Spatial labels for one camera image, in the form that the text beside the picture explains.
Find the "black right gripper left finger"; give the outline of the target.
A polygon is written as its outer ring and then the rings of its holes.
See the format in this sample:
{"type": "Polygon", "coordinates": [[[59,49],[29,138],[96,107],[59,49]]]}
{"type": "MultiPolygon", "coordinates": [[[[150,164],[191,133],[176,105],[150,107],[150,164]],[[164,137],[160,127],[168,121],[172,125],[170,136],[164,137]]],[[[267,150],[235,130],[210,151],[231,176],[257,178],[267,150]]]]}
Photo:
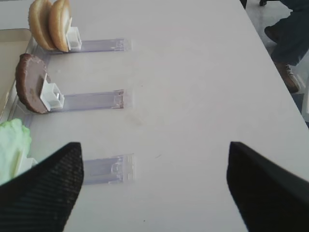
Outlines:
{"type": "Polygon", "coordinates": [[[84,181],[82,147],[70,142],[0,187],[2,232],[62,232],[84,181]]]}

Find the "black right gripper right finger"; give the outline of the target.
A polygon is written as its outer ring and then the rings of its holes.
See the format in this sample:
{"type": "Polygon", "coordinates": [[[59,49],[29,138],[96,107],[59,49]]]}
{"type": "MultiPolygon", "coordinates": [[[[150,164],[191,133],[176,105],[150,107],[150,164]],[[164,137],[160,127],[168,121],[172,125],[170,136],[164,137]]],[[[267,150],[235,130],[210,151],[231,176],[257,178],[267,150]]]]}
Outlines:
{"type": "Polygon", "coordinates": [[[250,232],[307,232],[309,183],[241,142],[231,142],[226,180],[250,232]]]}

